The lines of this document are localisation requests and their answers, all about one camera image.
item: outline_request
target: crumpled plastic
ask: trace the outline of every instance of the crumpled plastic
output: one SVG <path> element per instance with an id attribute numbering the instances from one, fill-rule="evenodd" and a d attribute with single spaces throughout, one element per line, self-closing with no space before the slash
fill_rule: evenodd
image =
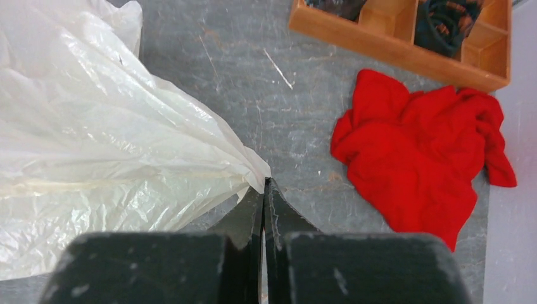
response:
<path id="1" fill-rule="evenodd" d="M 176 231 L 269 166 L 138 60 L 131 1 L 0 1 L 0 279 L 49 272 L 77 235 Z"/>

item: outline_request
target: red rag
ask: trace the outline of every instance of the red rag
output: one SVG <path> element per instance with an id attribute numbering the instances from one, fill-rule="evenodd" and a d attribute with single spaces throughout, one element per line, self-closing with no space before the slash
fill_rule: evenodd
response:
<path id="1" fill-rule="evenodd" d="M 410 94 L 372 70 L 358 73 L 353 108 L 334 129 L 332 155 L 357 191 L 396 232 L 428 232 L 455 251 L 477 201 L 472 179 L 515 187 L 503 150 L 498 101 L 452 86 Z"/>

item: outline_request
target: dark fabric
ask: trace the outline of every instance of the dark fabric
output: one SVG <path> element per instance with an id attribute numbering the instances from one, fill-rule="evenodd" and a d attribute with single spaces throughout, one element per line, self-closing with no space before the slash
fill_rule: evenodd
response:
<path id="1" fill-rule="evenodd" d="M 330 14 L 355 21 L 367 0 L 306 0 L 306 4 Z"/>
<path id="2" fill-rule="evenodd" d="M 470 35 L 484 0 L 428 0 L 417 14 L 415 44 L 452 57 Z"/>

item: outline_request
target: wooden tray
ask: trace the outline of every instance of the wooden tray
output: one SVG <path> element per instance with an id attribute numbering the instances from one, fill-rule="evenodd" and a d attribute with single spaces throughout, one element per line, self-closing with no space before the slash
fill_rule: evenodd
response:
<path id="1" fill-rule="evenodd" d="M 454 58 L 414 45 L 419 1 L 368 0 L 353 22 L 294 0 L 289 28 L 447 84 L 484 92 L 509 84 L 511 0 L 485 0 Z"/>

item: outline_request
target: white wall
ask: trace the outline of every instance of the white wall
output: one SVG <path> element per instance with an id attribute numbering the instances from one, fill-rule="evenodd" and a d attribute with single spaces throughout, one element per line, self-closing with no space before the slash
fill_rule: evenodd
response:
<path id="1" fill-rule="evenodd" d="M 537 1 L 513 12 L 512 83 L 496 92 L 515 189 L 491 187 L 484 303 L 537 303 Z"/>

